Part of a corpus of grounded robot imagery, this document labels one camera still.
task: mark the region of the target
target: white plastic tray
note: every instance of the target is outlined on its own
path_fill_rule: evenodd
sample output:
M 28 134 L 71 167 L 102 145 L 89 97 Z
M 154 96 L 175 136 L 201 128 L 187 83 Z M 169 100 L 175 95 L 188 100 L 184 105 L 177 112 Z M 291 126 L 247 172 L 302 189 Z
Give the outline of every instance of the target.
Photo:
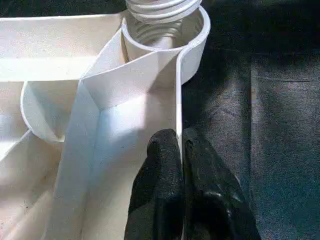
M 180 86 L 210 30 L 201 7 L 167 24 L 0 18 L 0 239 L 123 239 L 149 138 L 181 141 Z

